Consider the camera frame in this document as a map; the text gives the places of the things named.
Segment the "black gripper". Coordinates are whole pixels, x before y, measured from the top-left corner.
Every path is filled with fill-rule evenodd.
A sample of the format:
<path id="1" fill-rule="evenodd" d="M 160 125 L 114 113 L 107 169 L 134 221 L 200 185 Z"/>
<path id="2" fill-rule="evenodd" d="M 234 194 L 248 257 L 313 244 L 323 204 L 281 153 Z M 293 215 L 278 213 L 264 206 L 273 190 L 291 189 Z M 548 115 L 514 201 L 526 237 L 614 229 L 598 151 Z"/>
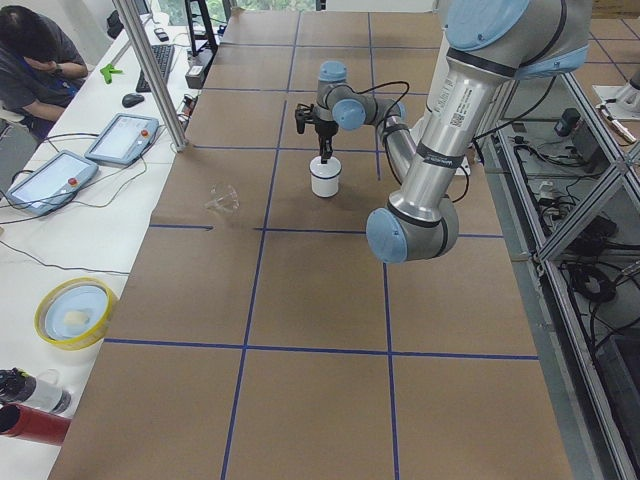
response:
<path id="1" fill-rule="evenodd" d="M 322 164 L 327 164 L 333 156 L 332 137 L 338 133 L 335 121 L 316 120 L 316 133 L 319 137 L 319 151 Z"/>

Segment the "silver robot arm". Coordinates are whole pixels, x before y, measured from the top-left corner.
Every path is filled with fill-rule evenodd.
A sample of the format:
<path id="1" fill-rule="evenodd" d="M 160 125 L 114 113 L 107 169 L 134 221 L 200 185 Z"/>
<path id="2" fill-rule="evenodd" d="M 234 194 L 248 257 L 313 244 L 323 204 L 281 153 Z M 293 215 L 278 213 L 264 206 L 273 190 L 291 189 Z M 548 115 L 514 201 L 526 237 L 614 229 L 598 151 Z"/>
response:
<path id="1" fill-rule="evenodd" d="M 497 87 L 581 66 L 592 10 L 590 1 L 444 2 L 448 73 L 419 139 L 398 103 L 356 92 L 344 64 L 322 64 L 313 119 L 344 130 L 374 126 L 401 183 L 367 219 L 367 241 L 380 261 L 431 259 L 455 245 L 459 222 L 447 190 Z"/>

